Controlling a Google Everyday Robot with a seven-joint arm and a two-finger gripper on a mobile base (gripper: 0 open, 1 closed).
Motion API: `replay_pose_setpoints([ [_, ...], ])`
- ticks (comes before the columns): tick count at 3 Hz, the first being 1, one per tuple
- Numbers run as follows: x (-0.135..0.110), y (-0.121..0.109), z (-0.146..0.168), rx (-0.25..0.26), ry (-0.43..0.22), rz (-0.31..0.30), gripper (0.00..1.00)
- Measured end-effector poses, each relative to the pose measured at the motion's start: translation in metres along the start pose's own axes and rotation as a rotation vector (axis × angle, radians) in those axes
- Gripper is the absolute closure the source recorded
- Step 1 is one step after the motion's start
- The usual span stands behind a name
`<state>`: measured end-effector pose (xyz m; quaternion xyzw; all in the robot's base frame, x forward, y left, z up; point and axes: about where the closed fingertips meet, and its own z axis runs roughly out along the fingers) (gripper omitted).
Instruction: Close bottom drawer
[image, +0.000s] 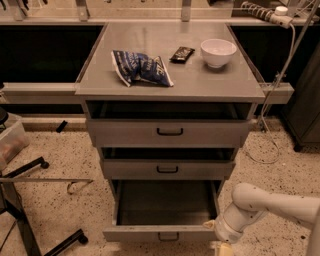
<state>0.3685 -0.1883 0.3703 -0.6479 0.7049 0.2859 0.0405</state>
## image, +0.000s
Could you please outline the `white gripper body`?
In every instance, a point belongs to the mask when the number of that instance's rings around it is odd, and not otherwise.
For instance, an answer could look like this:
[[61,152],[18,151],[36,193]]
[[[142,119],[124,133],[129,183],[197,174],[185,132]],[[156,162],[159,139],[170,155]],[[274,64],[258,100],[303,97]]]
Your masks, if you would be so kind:
[[248,211],[231,203],[215,219],[214,232],[220,241],[235,244],[248,226],[260,221],[266,215],[265,211]]

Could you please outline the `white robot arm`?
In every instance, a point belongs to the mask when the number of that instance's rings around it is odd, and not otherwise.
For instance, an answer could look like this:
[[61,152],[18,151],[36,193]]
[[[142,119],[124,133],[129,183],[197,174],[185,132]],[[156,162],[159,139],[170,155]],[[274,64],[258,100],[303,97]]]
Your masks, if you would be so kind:
[[220,241],[215,256],[235,256],[232,244],[240,240],[246,227],[268,213],[310,229],[306,256],[320,256],[319,198],[272,193],[249,183],[237,184],[231,197],[224,212],[203,223]]

